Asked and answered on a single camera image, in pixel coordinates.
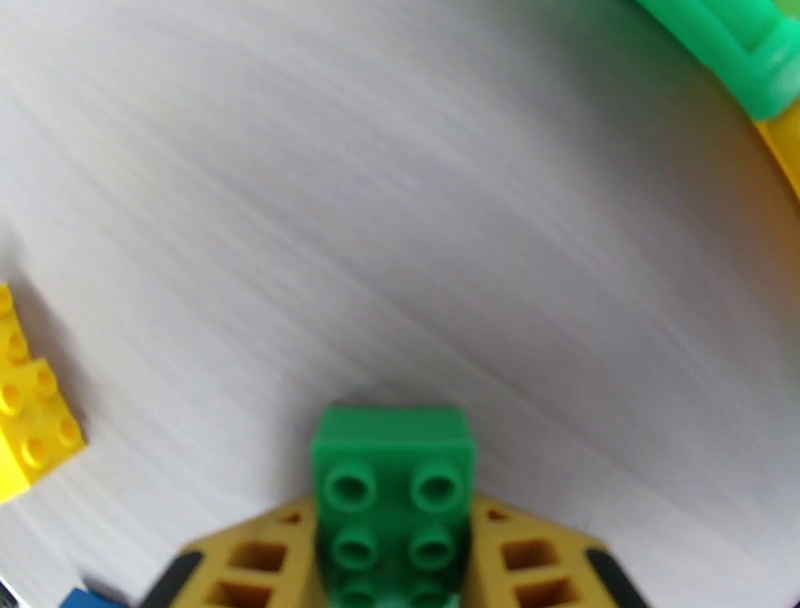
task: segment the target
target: green lego brick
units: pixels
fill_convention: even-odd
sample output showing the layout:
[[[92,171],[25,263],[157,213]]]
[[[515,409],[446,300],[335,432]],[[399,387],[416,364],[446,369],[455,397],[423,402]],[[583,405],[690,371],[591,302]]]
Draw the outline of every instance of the green lego brick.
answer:
[[[772,0],[639,0],[755,120],[800,97],[800,22]]]
[[[476,445],[455,407],[332,407],[312,443],[317,552],[337,608],[444,608],[469,552]]]

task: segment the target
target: wood grain texture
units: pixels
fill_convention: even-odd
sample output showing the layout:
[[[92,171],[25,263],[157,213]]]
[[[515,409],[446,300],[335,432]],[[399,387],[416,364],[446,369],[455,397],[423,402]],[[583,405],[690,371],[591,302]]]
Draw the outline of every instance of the wood grain texture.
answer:
[[[655,607],[800,593],[791,334],[728,213],[787,193],[632,2],[5,0],[0,133],[91,444],[0,509],[33,608],[307,492],[341,398],[462,404],[480,487]]]

